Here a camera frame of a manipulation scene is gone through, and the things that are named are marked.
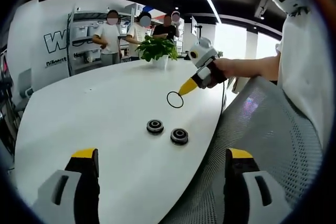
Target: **white table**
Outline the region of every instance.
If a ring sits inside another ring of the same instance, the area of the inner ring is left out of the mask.
[[[223,86],[197,89],[174,109],[169,91],[196,71],[190,61],[154,69],[145,61],[91,70],[33,94],[19,128],[16,180],[29,205],[39,186],[64,169],[77,150],[99,152],[100,223],[158,223],[174,206],[198,169],[214,134]],[[171,97],[175,104],[178,97]],[[150,135],[146,124],[159,119],[164,132]],[[176,146],[170,132],[189,133]]]

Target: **black bearing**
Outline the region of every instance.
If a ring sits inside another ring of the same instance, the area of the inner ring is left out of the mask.
[[[153,119],[147,123],[147,131],[153,135],[163,132],[163,123],[160,120]]]
[[[170,139],[174,144],[184,145],[188,142],[188,133],[181,128],[173,129],[170,134]]]

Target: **black rubber o-ring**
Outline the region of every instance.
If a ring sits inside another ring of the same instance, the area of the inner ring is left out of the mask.
[[[169,97],[169,95],[170,95],[171,93],[175,93],[175,94],[177,94],[177,95],[181,98],[181,100],[182,100],[182,104],[181,104],[181,106],[177,107],[177,106],[172,105],[172,104],[169,102],[168,97]],[[167,94],[167,103],[168,103],[171,107],[173,107],[173,108],[175,108],[175,109],[179,109],[179,108],[181,108],[181,107],[184,105],[184,101],[183,101],[182,96],[181,96],[179,93],[177,93],[176,91],[170,91],[170,92]]]

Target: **window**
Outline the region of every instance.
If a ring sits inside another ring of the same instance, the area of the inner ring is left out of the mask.
[[[277,39],[274,39],[265,34],[258,33],[256,59],[277,55],[276,45],[279,43],[280,41]]]
[[[244,59],[246,50],[246,28],[217,24],[214,47],[228,59]]]

